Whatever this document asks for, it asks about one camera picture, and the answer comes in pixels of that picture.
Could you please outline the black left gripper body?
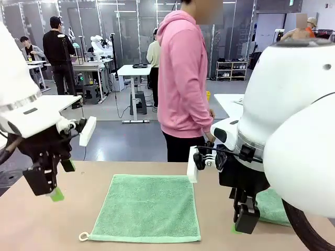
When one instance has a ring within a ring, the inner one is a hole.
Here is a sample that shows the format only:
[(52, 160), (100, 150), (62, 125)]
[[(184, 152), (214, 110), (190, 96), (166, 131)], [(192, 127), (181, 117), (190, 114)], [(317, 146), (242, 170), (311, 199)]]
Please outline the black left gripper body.
[(23, 139), (18, 149), (32, 160), (37, 160), (47, 154), (60, 159), (70, 159), (72, 151), (71, 138), (71, 129), (58, 132), (57, 127), (53, 125), (38, 134)]

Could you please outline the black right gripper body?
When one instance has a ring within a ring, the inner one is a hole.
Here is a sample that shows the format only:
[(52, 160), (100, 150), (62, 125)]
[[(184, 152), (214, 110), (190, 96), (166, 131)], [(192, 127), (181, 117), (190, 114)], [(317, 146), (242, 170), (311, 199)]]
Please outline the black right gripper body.
[(264, 172), (244, 166), (234, 156), (218, 154), (216, 167), (221, 186), (241, 189), (247, 195), (256, 195), (270, 187)]

